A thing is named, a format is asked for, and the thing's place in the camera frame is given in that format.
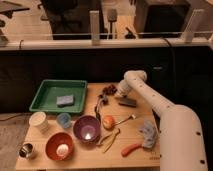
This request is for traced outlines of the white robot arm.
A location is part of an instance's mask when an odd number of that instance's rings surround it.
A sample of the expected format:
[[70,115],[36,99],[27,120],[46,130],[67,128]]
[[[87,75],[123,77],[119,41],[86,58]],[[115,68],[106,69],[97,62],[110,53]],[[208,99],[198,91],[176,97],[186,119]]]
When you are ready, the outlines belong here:
[[117,86],[117,97],[139,93],[160,118],[160,171],[208,171],[202,126],[197,114],[148,86],[147,74],[130,70]]

